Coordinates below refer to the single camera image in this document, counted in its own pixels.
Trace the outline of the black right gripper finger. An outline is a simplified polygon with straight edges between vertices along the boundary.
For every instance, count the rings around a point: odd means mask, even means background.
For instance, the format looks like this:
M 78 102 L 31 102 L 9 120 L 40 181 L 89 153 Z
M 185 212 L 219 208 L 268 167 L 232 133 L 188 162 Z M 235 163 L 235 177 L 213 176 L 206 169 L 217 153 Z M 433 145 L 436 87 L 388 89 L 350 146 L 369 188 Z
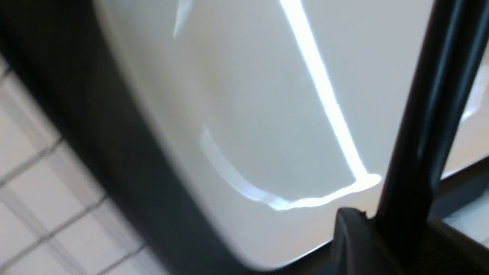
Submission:
M 409 268 L 388 249 L 366 214 L 337 211 L 331 258 L 338 275 L 487 275 L 488 248 L 429 217 Z

